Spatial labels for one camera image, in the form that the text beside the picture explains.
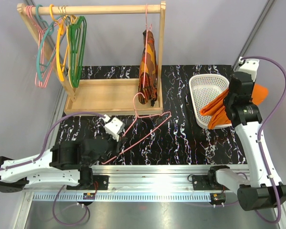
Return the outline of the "orange trousers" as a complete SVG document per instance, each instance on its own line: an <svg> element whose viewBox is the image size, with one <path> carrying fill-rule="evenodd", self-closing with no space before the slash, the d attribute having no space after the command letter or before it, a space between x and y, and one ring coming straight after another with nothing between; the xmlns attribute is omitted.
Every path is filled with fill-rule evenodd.
<svg viewBox="0 0 286 229"><path fill-rule="evenodd" d="M228 92L229 89L227 88L200 110L202 116L211 116L211 120L207 125L208 129L214 129L217 125L231 124L231 121L226 115L224 106L224 98L228 95ZM256 105L260 105L267 98L268 93L269 91L266 87L255 84L252 93L252 102Z"/></svg>

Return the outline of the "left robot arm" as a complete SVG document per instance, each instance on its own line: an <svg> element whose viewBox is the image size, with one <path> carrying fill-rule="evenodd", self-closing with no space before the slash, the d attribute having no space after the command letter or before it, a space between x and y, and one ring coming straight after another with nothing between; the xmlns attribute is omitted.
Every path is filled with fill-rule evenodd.
<svg viewBox="0 0 286 229"><path fill-rule="evenodd" d="M116 156L126 137L96 136L81 141L63 141L41 156L12 160L0 156L0 192L25 188L66 186L67 190L107 190L109 177L94 175L92 165Z"/></svg>

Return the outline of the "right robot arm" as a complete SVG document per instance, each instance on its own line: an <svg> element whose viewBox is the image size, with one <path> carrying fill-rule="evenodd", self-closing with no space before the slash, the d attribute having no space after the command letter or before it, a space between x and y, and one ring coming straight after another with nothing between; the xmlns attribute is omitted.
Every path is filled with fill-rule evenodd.
<svg viewBox="0 0 286 229"><path fill-rule="evenodd" d="M247 159L250 177L245 179L228 166L214 166L208 171L207 184L212 189L223 186L233 191L245 211L279 208L286 201L282 183L262 136L262 117L252 102L255 82L248 73L235 72L224 99L225 112L235 129Z"/></svg>

